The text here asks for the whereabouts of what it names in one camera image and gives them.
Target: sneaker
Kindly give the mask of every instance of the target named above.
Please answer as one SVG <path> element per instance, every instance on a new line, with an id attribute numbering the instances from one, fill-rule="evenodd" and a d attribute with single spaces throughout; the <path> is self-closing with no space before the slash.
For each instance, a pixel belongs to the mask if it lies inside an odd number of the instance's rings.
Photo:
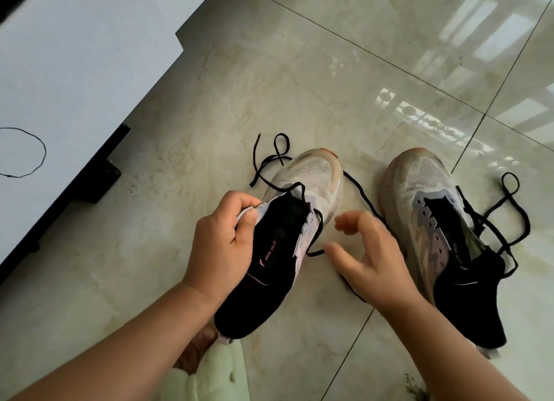
<path id="1" fill-rule="evenodd" d="M 475 345 L 496 349 L 506 343 L 496 291 L 513 271 L 469 228 L 458 190 L 435 154 L 415 148 L 387 167 L 379 203 L 419 291 Z"/>
<path id="2" fill-rule="evenodd" d="M 254 162 L 256 177 L 266 164 L 258 169 Z M 262 178 L 269 187 L 257 207 L 252 262 L 214 317 L 224 339 L 252 333 L 281 305 L 304 255 L 335 212 L 342 176 L 334 153 L 313 149 L 284 166 L 271 182 Z"/>

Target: left hand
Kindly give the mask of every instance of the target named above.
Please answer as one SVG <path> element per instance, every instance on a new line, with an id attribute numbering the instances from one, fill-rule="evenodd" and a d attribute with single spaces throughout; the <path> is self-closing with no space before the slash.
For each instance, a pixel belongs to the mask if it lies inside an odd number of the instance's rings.
<path id="1" fill-rule="evenodd" d="M 183 284 L 204 295 L 215 309 L 244 278 L 252 259 L 258 210 L 247 211 L 240 221 L 237 217 L 244 208 L 260 204 L 252 195 L 229 191 L 211 215 L 196 223 Z"/>

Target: white furniture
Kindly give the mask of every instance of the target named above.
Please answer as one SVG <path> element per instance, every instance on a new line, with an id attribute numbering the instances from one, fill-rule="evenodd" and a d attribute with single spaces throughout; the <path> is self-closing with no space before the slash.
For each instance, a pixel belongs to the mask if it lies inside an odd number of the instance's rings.
<path id="1" fill-rule="evenodd" d="M 0 263 L 181 54 L 202 1 L 26 0 L 0 25 Z"/>

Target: right hand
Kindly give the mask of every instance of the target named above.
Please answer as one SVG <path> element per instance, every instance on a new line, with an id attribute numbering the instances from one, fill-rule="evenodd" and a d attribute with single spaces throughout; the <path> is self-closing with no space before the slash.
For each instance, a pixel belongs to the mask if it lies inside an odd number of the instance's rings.
<path id="1" fill-rule="evenodd" d="M 370 212 L 344 212 L 335 218 L 335 229 L 347 235 L 362 235 L 366 251 L 361 262 L 336 242 L 325 243 L 323 248 L 356 293 L 381 314 L 423 297 L 408 272 L 398 242 Z"/>

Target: tile grout line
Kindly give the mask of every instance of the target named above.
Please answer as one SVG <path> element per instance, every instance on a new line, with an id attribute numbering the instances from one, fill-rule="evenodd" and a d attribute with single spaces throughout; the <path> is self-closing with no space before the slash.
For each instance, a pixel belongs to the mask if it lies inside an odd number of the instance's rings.
<path id="1" fill-rule="evenodd" d="M 454 169 L 456 169 L 456 166 L 458 166 L 458 163 L 460 163 L 461 158 L 464 156 L 465 151 L 467 150 L 467 147 L 469 147 L 469 144 L 471 143 L 471 141 L 472 141 L 473 138 L 475 137 L 475 134 L 476 134 L 477 131 L 479 130 L 479 127 L 481 126 L 483 120 L 485 119 L 486 116 L 488 116 L 487 114 L 489 113 L 490 108 L 493 106 L 493 103 L 494 103 L 494 101 L 496 100 L 496 97 L 498 96 L 498 94 L 499 94 L 500 91 L 502 90 L 502 87 L 504 86 L 504 83 L 506 82 L 506 80 L 508 80 L 508 77 L 510 76 L 510 73 L 512 72 L 512 70 L 514 69 L 514 67 L 515 67 L 515 65 L 516 65 L 516 63 L 517 63 L 517 60 L 519 59 L 519 57 L 520 57 L 521 54 L 523 53 L 523 50 L 527 47 L 527 44 L 528 44 L 529 41 L 531 40 L 531 36 L 533 36 L 533 33 L 535 33 L 535 30 L 537 29 L 538 24 L 541 22 L 542 17 L 544 16 L 544 13 L 546 12 L 546 10 L 548 10 L 548 8 L 549 8 L 549 6 L 550 6 L 551 3 L 552 3 L 552 0 L 550 0 L 550 1 L 548 2 L 548 4 L 545 6 L 543 12 L 541 13 L 541 16 L 540 16 L 540 17 L 538 18 L 538 20 L 537 20 L 537 23 L 536 23 L 535 27 L 533 27 L 533 30 L 532 30 L 531 33 L 529 34 L 529 37 L 528 37 L 527 40 L 525 41 L 525 44 L 524 44 L 523 47 L 521 48 L 521 51 L 519 52 L 519 54 L 517 54 L 517 57 L 516 57 L 514 63 L 512 64 L 512 66 L 510 67 L 510 69 L 509 69 L 509 71 L 508 71 L 508 74 L 506 75 L 506 77 L 504 77 L 504 81 L 502 81 L 502 84 L 500 85 L 500 87 L 499 87 L 498 90 L 496 91 L 496 94 L 494 95 L 493 99 L 491 100 L 491 102 L 490 102 L 490 104 L 489 104 L 489 107 L 487 108 L 487 110 L 485 110 L 485 113 L 481 112 L 481 113 L 483 113 L 483 116 L 482 116 L 482 118 L 481 118 L 481 121 L 480 121 L 479 124 L 477 125 L 477 128 L 475 128 L 475 131 L 473 131 L 473 134 L 471 135 L 471 138 L 469 139 L 469 141 L 467 142 L 466 146 L 464 147 L 464 151 L 461 152 L 460 157 L 458 158 L 458 160 L 456 161 L 456 164 L 455 164 L 454 167 L 452 168 L 452 171 L 450 171 L 451 174 L 454 173 Z M 517 131 L 517 130 L 515 130 L 515 129 L 513 129 L 513 128 L 510 128 L 508 125 L 505 125 L 505 124 L 503 124 L 502 122 L 500 122 L 500 121 L 498 121 L 498 120 L 496 120 L 496 119 L 494 119 L 494 120 L 495 120 L 496 122 L 500 123 L 501 125 L 504 125 L 504 126 L 508 127 L 508 128 L 511 129 L 512 131 L 516 131 L 517 133 L 523 135 L 524 137 L 529 138 L 529 137 L 527 137 L 527 135 L 525 135 L 525 134 L 523 134 L 523 133 L 521 133 L 521 132 L 519 132 L 519 131 Z M 544 145 L 544 144 L 542 144 L 542 143 L 539 143 L 539 142 L 537 142 L 536 140 L 533 140 L 532 138 L 529 138 L 529 139 L 532 140 L 532 141 L 534 141 L 534 142 L 536 142 L 537 144 L 542 145 L 543 147 L 546 147 L 546 148 L 549 149 L 549 150 L 552 150 L 552 149 L 548 148 L 546 145 Z"/>
<path id="2" fill-rule="evenodd" d="M 335 378 L 337 377 L 338 373 L 341 371 L 342 369 L 342 365 L 346 362 L 346 359 L 348 358 L 349 354 L 350 354 L 350 351 L 352 351 L 352 348 L 354 348 L 354 345 L 356 344 L 356 341 L 358 341 L 358 338 L 360 337 L 360 334 L 362 334 L 362 331 L 364 330 L 364 328 L 366 327 L 366 324 L 367 324 L 367 321 L 370 320 L 371 318 L 371 315 L 375 312 L 375 308 L 373 308 L 369 314 L 369 316 L 367 317 L 366 321 L 364 322 L 364 325 L 362 326 L 362 329 L 360 329 L 360 332 L 358 333 L 358 335 L 356 335 L 356 339 L 354 340 L 354 342 L 352 343 L 352 345 L 350 346 L 350 349 L 348 350 L 348 353 L 346 353 L 346 356 L 343 358 L 342 362 L 341 362 L 341 365 L 338 367 L 335 375 L 333 376 L 333 378 L 331 379 L 331 382 L 329 383 L 329 386 L 327 387 L 327 389 L 325 390 L 325 393 L 323 394 L 323 397 L 321 398 L 321 401 L 323 401 L 323 399 L 325 398 L 325 396 L 327 395 L 327 392 L 329 391 L 329 388 L 331 388 L 331 385 L 333 384 L 333 382 L 335 382 Z"/>
<path id="3" fill-rule="evenodd" d="M 359 49 L 361 49 L 362 51 L 367 52 L 368 54 L 374 56 L 375 58 L 380 59 L 381 61 L 383 61 L 383 62 L 385 62 L 385 63 L 391 65 L 392 67 L 399 69 L 399 70 L 402 71 L 403 73 L 409 75 L 409 76 L 412 77 L 412 78 L 415 78 L 416 80 L 419 80 L 419 81 L 422 82 L 422 83 L 425 83 L 426 85 L 432 87 L 433 89 L 439 91 L 440 93 L 444 93 L 446 96 L 449 96 L 449 97 L 451 97 L 451 98 L 457 100 L 458 102 L 460 102 L 460 103 L 462 103 L 462 104 L 464 104 L 464 105 L 470 107 L 470 108 L 473 109 L 473 110 L 476 110 L 477 112 L 479 112 L 479 113 L 481 113 L 481 114 L 483 113 L 482 110 L 478 110 L 477 108 L 474 108 L 474 107 L 471 106 L 469 103 L 463 102 L 462 100 L 458 99 L 456 96 L 452 96 L 451 94 L 445 92 L 444 90 L 441 90 L 441 89 L 439 89 L 439 88 L 436 87 L 436 86 L 433 86 L 433 84 L 428 83 L 428 82 L 426 82 L 426 81 L 423 80 L 423 79 L 420 79 L 418 76 L 413 75 L 412 73 L 406 71 L 405 69 L 400 68 L 400 67 L 394 65 L 392 62 L 387 61 L 387 60 L 384 59 L 383 57 L 380 57 L 379 55 L 374 54 L 374 53 L 371 52 L 371 51 L 368 51 L 366 48 L 361 47 L 360 45 L 358 45 L 358 44 L 352 42 L 351 40 L 348 40 L 348 39 L 346 39 L 346 38 L 343 38 L 343 37 L 340 36 L 338 33 L 335 33 L 335 32 L 333 32 L 332 30 L 327 29 L 325 26 L 322 26 L 322 25 L 320 25 L 319 23 L 316 23 L 316 22 L 314 22 L 313 20 L 307 18 L 306 16 L 303 16 L 303 15 L 301 15 L 300 13 L 297 13 L 296 11 L 291 10 L 289 7 L 284 6 L 284 5 L 281 4 L 280 2 L 277 2 L 276 0 L 269 0 L 269 1 L 271 1 L 271 2 L 273 2 L 273 3 L 275 3 L 275 4 L 279 5 L 279 6 L 281 6 L 282 8 L 285 8 L 286 10 L 288 10 L 288 11 L 290 11 L 290 12 L 296 14 L 297 16 L 302 17 L 302 18 L 305 19 L 305 20 L 308 20 L 310 23 L 312 23 L 312 24 L 314 24 L 314 25 L 316 25 L 316 26 L 322 28 L 323 30 L 325 30 L 325 31 L 327 31 L 327 32 L 329 32 L 329 33 L 331 33 L 331 34 L 333 34 L 334 36 L 336 36 L 336 37 L 338 37 L 338 38 L 341 38 L 342 40 L 347 41 L 347 42 L 350 43 L 351 45 L 354 45 L 356 48 L 359 48 Z"/>

